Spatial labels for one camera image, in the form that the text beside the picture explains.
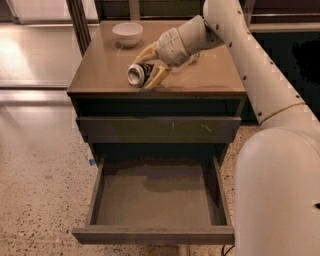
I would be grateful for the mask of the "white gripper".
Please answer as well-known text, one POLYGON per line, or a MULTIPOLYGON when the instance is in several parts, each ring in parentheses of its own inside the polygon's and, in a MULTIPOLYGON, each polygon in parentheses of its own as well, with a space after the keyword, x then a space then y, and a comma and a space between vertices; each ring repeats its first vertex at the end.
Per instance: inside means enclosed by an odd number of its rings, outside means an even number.
MULTIPOLYGON (((164 32, 156 43, 149 44, 135 58, 134 62, 144 64, 159 57, 170 67, 179 67, 190 58, 177 28, 164 32)), ((156 65, 144 85, 145 90, 151 90, 159 85, 170 74, 170 67, 156 65)))

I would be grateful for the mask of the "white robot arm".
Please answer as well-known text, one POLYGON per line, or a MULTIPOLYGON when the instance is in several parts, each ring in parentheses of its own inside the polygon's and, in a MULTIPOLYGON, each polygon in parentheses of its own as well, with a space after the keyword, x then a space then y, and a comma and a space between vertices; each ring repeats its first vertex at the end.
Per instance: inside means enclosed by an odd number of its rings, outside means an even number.
POLYGON ((236 256, 319 256, 320 122, 250 33, 238 0, 205 0, 202 15, 147 46, 137 62, 163 64, 145 86, 220 43, 261 127, 235 169, 236 256))

